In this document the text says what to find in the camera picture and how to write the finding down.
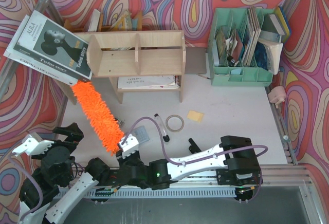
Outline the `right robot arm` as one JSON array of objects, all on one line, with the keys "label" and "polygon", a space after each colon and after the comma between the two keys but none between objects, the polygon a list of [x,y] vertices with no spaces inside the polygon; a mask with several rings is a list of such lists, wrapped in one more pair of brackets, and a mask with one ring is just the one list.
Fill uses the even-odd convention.
[{"label": "right robot arm", "polygon": [[249,138],[224,136],[221,143],[189,156],[164,158],[144,164],[139,155],[139,142],[128,136],[119,143],[119,170],[116,185],[163,190],[188,176],[209,170],[223,170],[235,177],[237,184],[260,171],[255,146]]}]

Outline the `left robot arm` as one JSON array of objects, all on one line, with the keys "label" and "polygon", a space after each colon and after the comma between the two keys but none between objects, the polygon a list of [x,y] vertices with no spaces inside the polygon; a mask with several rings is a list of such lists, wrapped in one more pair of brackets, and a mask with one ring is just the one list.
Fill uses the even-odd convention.
[{"label": "left robot arm", "polygon": [[72,189],[51,207],[60,188],[69,186],[77,175],[74,169],[78,165],[71,154],[84,137],[76,123],[55,127],[53,133],[66,138],[64,141],[44,140],[37,133],[32,133],[13,150],[16,156],[25,153],[41,163],[32,174],[26,175],[20,189],[19,223],[63,223],[92,187],[109,181],[109,167],[100,158],[91,159]]}]

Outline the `black and white stapler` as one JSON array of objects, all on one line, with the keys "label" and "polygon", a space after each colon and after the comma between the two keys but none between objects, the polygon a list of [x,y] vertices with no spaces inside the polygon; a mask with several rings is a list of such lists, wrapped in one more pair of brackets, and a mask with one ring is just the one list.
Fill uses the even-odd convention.
[{"label": "black and white stapler", "polygon": [[122,120],[120,120],[120,119],[118,119],[118,118],[115,118],[115,121],[118,123],[118,125],[119,125],[120,127],[123,127],[123,126],[124,126],[124,121],[122,121]]}]

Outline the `orange microfiber duster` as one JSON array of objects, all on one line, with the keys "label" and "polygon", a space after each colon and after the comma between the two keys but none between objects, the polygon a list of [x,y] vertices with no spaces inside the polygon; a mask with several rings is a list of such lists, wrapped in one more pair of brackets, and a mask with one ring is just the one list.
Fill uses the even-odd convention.
[{"label": "orange microfiber duster", "polygon": [[79,81],[71,89],[103,147],[113,156],[119,151],[118,143],[123,138],[124,132],[106,102],[102,100],[91,82]]}]

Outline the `white marker black cap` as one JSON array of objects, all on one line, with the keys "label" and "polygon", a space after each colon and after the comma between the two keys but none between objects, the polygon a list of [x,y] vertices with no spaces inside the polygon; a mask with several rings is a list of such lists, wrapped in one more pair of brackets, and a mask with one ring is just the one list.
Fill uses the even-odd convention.
[{"label": "white marker black cap", "polygon": [[158,126],[160,128],[160,131],[161,131],[162,138],[163,138],[164,142],[169,142],[170,141],[170,137],[169,137],[169,135],[167,133],[167,130],[165,128],[165,125],[163,123],[162,118],[160,117],[160,115],[158,113],[156,113],[154,115],[154,119],[155,119],[156,123],[158,124]]}]

